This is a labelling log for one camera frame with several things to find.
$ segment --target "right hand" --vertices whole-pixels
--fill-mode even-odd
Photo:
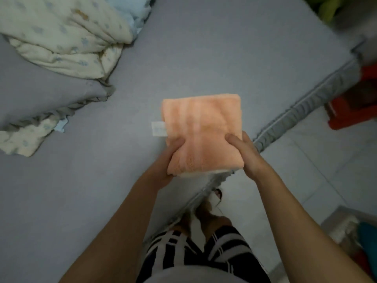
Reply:
[[[252,180],[257,180],[264,172],[272,169],[262,158],[245,131],[242,132],[242,140],[233,134],[225,135],[225,140],[236,147],[245,162],[243,170]]]

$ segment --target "towel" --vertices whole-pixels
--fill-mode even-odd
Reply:
[[[164,99],[167,145],[179,137],[186,140],[173,154],[168,174],[188,176],[243,168],[239,151],[225,140],[227,133],[242,139],[241,116],[237,94]]]

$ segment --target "shorts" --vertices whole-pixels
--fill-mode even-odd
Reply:
[[[217,229],[204,246],[204,252],[180,231],[168,231],[153,238],[136,283],[174,266],[201,265],[217,268],[247,281],[270,280],[249,245],[232,226]]]

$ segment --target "forearm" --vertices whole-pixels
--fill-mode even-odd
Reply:
[[[271,167],[256,180],[283,264],[294,282],[371,282],[306,213]]]
[[[138,180],[60,282],[135,281],[137,260],[156,197],[156,189]]]

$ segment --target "left hand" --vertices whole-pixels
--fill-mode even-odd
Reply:
[[[183,145],[183,143],[185,143],[183,138],[179,138],[172,142],[148,168],[148,170],[144,172],[138,181],[143,182],[143,184],[148,185],[157,191],[167,186],[173,179],[173,175],[167,174],[167,167],[173,154]]]

